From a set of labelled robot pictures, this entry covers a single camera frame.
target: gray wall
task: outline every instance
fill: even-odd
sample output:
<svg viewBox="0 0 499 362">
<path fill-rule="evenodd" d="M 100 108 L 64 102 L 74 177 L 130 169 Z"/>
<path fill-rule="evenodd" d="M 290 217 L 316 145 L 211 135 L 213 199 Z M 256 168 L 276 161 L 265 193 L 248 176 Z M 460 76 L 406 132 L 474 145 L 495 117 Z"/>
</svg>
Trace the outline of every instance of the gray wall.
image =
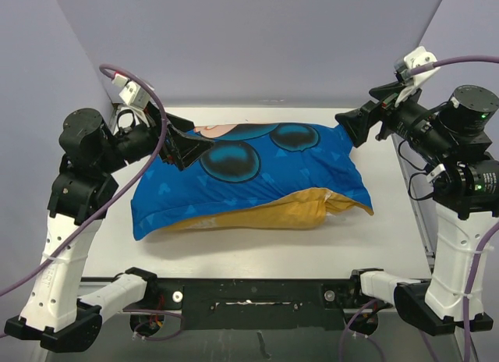
<svg viewBox="0 0 499 362">
<path fill-rule="evenodd" d="M 0 287 L 41 259 L 46 207 L 74 109 L 110 104 L 94 67 L 55 0 L 0 0 Z M 0 324 L 18 314 L 31 284 L 1 299 Z M 33 344 L 0 339 L 0 360 L 25 361 Z"/>
<path fill-rule="evenodd" d="M 351 107 L 391 80 L 440 1 L 58 3 L 94 64 L 143 75 L 168 105 Z"/>
<path fill-rule="evenodd" d="M 499 55 L 499 0 L 444 0 L 425 33 L 422 44 L 438 59 L 458 55 Z M 465 83 L 477 84 L 499 94 L 499 66 L 491 64 L 463 64 L 444 67 L 430 80 L 424 89 L 421 102 L 427 107 L 447 100 L 451 92 Z M 499 158 L 499 114 L 496 114 L 486 129 L 495 144 L 492 154 Z M 435 224 L 430 223 L 433 236 Z M 499 245 L 497 236 L 493 244 Z M 483 300 L 487 313 L 496 320 L 492 332 L 473 336 L 480 360 L 497 360 L 499 339 L 499 257 L 491 253 L 483 284 Z"/>
</svg>

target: white cable clip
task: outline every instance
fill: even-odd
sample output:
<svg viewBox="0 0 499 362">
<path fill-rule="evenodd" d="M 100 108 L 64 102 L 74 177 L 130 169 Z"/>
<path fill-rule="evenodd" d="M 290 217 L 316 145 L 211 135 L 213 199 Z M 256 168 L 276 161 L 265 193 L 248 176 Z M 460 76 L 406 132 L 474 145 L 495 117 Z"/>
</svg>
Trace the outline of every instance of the white cable clip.
<svg viewBox="0 0 499 362">
<path fill-rule="evenodd" d="M 444 172 L 445 172 L 445 166 L 440 164 L 434 169 L 432 169 L 428 175 L 426 175 L 426 181 L 428 183 L 432 183 Z"/>
<path fill-rule="evenodd" d="M 436 62 L 437 58 L 431 52 L 426 51 L 424 46 L 419 46 L 416 50 L 408 53 L 403 59 L 395 63 L 395 69 L 397 72 L 403 74 L 404 70 L 414 69 L 423 66 L 427 63 Z M 417 92 L 417 90 L 432 77 L 440 67 L 420 73 L 411 78 L 405 80 L 405 88 L 397 97 L 395 102 L 395 107 L 398 107 L 401 102 L 405 101 L 411 95 Z"/>
<path fill-rule="evenodd" d="M 115 78 L 112 79 L 112 83 L 114 85 L 118 85 L 119 87 L 125 87 L 128 81 L 129 81 L 128 77 L 120 75 L 119 73 L 115 73 Z"/>
<path fill-rule="evenodd" d="M 41 256 L 45 259 L 48 259 L 49 261 L 53 261 L 53 262 L 56 262 L 56 261 L 62 261 L 64 262 L 65 259 L 64 258 L 61 258 L 61 257 L 52 257 L 50 254 L 48 253 L 42 253 Z"/>
</svg>

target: cable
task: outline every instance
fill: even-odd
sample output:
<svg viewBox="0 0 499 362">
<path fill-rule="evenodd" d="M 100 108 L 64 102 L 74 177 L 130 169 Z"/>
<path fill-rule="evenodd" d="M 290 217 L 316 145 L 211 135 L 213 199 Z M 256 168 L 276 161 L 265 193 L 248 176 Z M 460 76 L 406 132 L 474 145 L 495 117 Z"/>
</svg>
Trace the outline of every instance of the cable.
<svg viewBox="0 0 499 362">
<path fill-rule="evenodd" d="M 404 159 L 407 163 L 409 163 L 411 165 L 411 167 L 413 167 L 416 171 L 424 171 L 424 169 L 417 167 L 410 160 L 408 160 L 404 155 L 402 155 L 402 152 L 401 152 L 402 145 L 405 144 L 406 142 L 407 142 L 407 140 L 403 140 L 400 144 L 398 144 L 398 149 L 397 149 L 398 156 L 400 158 Z"/>
<path fill-rule="evenodd" d="M 373 339 L 371 339 L 370 337 L 367 337 L 367 338 L 366 338 L 366 340 L 367 340 L 367 341 L 369 341 L 371 344 L 373 344 L 373 346 L 377 349 L 377 352 L 380 354 L 380 356 L 381 356 L 381 360 L 382 360 L 383 362 L 385 362 L 385 361 L 387 360 L 387 358 L 386 358 L 386 356 L 384 355 L 384 351 L 381 349 L 380 344 L 378 344 L 378 343 L 376 342 L 376 340 L 373 340 Z"/>
<path fill-rule="evenodd" d="M 415 198 L 413 195 L 412 195 L 412 191 L 411 191 L 411 184 L 412 184 L 412 179 L 414 179 L 416 176 L 418 175 L 426 175 L 426 172 L 416 172 L 416 173 L 413 173 L 411 175 L 411 177 L 409 177 L 409 186 L 407 188 L 407 194 L 409 195 L 409 197 L 411 198 L 411 200 L 413 201 L 426 201 L 426 200 L 429 200 L 431 197 L 434 196 L 434 193 L 431 192 L 431 193 L 428 193 L 426 196 L 423 196 L 423 197 L 420 197 L 420 198 Z"/>
<path fill-rule="evenodd" d="M 444 60 L 437 60 L 436 62 L 427 63 L 420 67 L 409 69 L 408 76 L 419 75 L 420 73 L 431 71 L 432 69 L 435 69 L 437 67 L 448 66 L 450 64 L 457 64 L 457 63 L 467 63 L 467 62 L 499 63 L 499 56 L 465 55 L 465 56 L 457 56 L 455 58 L 448 58 Z"/>
<path fill-rule="evenodd" d="M 139 329 L 143 325 L 148 324 L 149 322 L 145 321 L 143 323 L 140 323 L 139 325 L 137 325 L 133 329 L 133 331 L 137 332 L 138 335 L 140 335 L 144 340 L 147 340 L 147 341 L 166 341 L 166 340 L 169 340 L 169 339 L 173 339 L 174 337 L 180 335 L 183 332 L 184 328 L 185 328 L 186 319 L 181 314 L 172 313 L 170 311 L 144 310 L 144 309 L 125 309 L 125 310 L 123 310 L 123 312 L 124 313 L 146 313 L 146 314 L 164 315 L 164 316 L 169 316 L 169 317 L 174 317 L 174 318 L 180 319 L 180 328 L 179 328 L 179 330 L 176 331 L 176 332 L 173 332 L 171 335 L 163 336 L 163 337 L 146 337 L 146 336 L 140 335 L 140 333 L 137 332 L 137 329 Z"/>
<path fill-rule="evenodd" d="M 92 214 L 87 220 L 85 220 L 78 229 L 76 229 L 73 233 L 69 235 L 69 237 L 64 240 L 64 242 L 56 249 L 54 252 L 51 254 L 50 258 L 46 259 L 42 264 L 40 264 L 37 268 L 35 268 L 32 272 L 30 272 L 28 275 L 26 275 L 24 278 L 20 279 L 18 282 L 15 282 L 14 284 L 8 286 L 7 288 L 4 288 L 2 291 L 0 291 L 0 297 L 4 296 L 7 293 L 12 292 L 14 289 L 19 288 L 21 285 L 26 284 L 29 282 L 32 278 L 34 278 L 36 275 L 38 275 L 40 272 L 45 270 L 50 263 L 52 263 L 51 258 L 56 258 L 58 255 L 60 255 L 61 252 L 93 221 L 99 219 L 123 194 L 125 194 L 128 189 L 132 187 L 134 183 L 137 182 L 137 180 L 142 177 L 142 175 L 147 171 L 147 169 L 152 165 L 153 161 L 156 159 L 157 155 L 159 154 L 163 143 L 165 142 L 166 138 L 166 133 L 167 133 L 167 128 L 171 124 L 168 120 L 168 117 L 166 116 L 166 111 L 165 108 L 163 107 L 163 104 L 161 103 L 161 100 L 159 97 L 151 90 L 151 88 L 144 83 L 139 77 L 135 76 L 133 73 L 130 73 L 124 69 L 120 69 L 119 67 L 112 66 L 109 64 L 101 64 L 99 66 L 99 70 L 107 77 L 109 78 L 114 78 L 114 75 L 112 75 L 109 70 L 117 72 L 123 76 L 128 77 L 132 81 L 136 82 L 140 87 L 142 87 L 152 98 L 152 100 L 156 103 L 157 108 L 159 109 L 159 112 L 161 114 L 161 134 L 159 136 L 159 139 L 157 141 L 156 148 L 152 152 L 151 156 L 147 160 L 146 164 L 140 169 L 140 171 L 111 199 L 109 200 L 106 204 L 104 204 L 101 208 L 99 208 L 94 214 Z"/>
<path fill-rule="evenodd" d="M 478 266 L 480 264 L 481 252 L 485 249 L 487 243 L 492 239 L 497 231 L 499 231 L 499 222 L 494 224 L 494 226 L 483 235 L 483 238 L 480 240 L 478 245 L 476 246 L 475 255 L 473 256 L 473 260 L 471 263 L 471 268 L 469 269 L 468 281 L 466 282 L 465 287 L 465 295 L 469 295 L 472 291 L 473 284 L 475 283 L 476 273 L 478 272 Z M 469 298 L 464 296 L 462 299 L 462 315 L 463 315 L 463 323 L 465 329 L 465 355 L 464 362 L 469 362 L 471 358 L 471 329 L 469 326 Z"/>
<path fill-rule="evenodd" d="M 343 346 L 345 344 L 345 338 L 346 338 L 346 334 L 351 331 L 350 330 L 350 326 L 353 324 L 353 322 L 357 319 L 357 317 L 359 315 L 361 315 L 361 313 L 367 309 L 368 307 L 370 307 L 371 305 L 374 305 L 375 303 L 377 302 L 376 299 L 372 299 L 371 301 L 369 301 L 368 303 L 366 303 L 364 306 L 362 306 L 354 315 L 353 317 L 349 320 L 349 322 L 347 323 L 345 329 L 343 330 L 342 332 L 342 336 L 340 337 L 340 343 L 339 343 L 339 347 L 338 347 L 338 360 L 339 362 L 343 362 Z"/>
<path fill-rule="evenodd" d="M 430 340 L 426 337 L 426 333 L 418 329 L 419 334 L 421 335 L 421 339 L 423 339 L 424 345 L 426 345 L 426 348 L 428 349 L 428 352 L 430 352 L 431 358 L 434 360 L 434 362 L 440 362 L 438 359 L 438 355 L 435 353 L 434 348 L 430 344 Z"/>
</svg>

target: lavender wall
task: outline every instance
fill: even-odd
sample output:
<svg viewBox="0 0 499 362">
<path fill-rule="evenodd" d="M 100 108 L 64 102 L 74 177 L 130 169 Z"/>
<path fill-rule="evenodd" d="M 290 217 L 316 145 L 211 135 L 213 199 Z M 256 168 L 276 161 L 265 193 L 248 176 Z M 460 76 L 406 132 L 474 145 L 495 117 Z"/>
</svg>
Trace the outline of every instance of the lavender wall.
<svg viewBox="0 0 499 362">
<path fill-rule="evenodd" d="M 55 0 L 0 0 L 0 287 L 41 259 L 46 207 L 62 151 L 63 119 L 82 107 L 110 115 L 94 67 Z M 31 284 L 2 298 L 0 324 L 17 315 Z M 0 339 L 0 360 L 26 361 L 31 342 Z"/>
</svg>

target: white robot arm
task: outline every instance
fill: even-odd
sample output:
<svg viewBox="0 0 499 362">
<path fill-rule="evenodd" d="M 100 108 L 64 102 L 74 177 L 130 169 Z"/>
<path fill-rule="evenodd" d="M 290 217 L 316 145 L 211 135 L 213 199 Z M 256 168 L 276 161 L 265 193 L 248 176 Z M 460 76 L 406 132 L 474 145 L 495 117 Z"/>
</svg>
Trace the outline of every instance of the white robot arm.
<svg viewBox="0 0 499 362">
<path fill-rule="evenodd" d="M 463 85 L 431 110 L 417 103 L 419 87 L 438 71 L 437 65 L 471 59 L 435 62 L 433 54 L 417 48 L 395 63 L 398 82 L 370 90 L 377 103 L 370 101 L 359 110 L 336 116 L 356 147 L 381 121 L 378 140 L 395 133 L 427 163 L 416 175 L 426 174 L 434 189 L 423 199 L 437 203 L 438 240 L 431 281 L 398 278 L 380 269 L 359 270 L 357 276 L 364 295 L 394 304 L 405 321 L 431 335 L 463 327 L 465 298 L 472 331 L 491 329 L 493 323 L 482 303 L 483 271 L 491 247 L 488 242 L 481 251 L 477 247 L 499 216 L 499 162 L 486 152 L 492 142 L 483 132 L 499 107 L 499 98 L 483 87 Z M 420 73 L 422 68 L 429 71 Z M 481 259 L 477 267 L 473 265 L 476 277 L 469 290 L 466 284 L 476 253 Z"/>
<path fill-rule="evenodd" d="M 131 268 L 108 286 L 77 298 L 90 245 L 105 212 L 96 220 L 90 217 L 110 202 L 118 189 L 111 174 L 150 155 L 161 140 L 161 113 L 149 102 L 147 93 L 118 73 L 113 82 L 123 87 L 120 96 L 128 109 L 122 112 L 131 112 L 137 119 L 113 135 L 99 112 L 91 108 L 77 110 L 66 118 L 59 137 L 65 155 L 48 203 L 43 270 L 20 316 L 5 325 L 7 335 L 40 340 L 42 347 L 59 353 L 86 350 L 112 315 L 132 303 L 147 302 L 154 294 L 156 275 Z M 168 120 L 159 156 L 183 170 L 213 143 L 185 135 L 193 129 L 191 122 L 170 115 Z M 90 224 L 71 240 L 84 222 Z M 151 301 L 155 306 L 157 298 Z"/>
</svg>

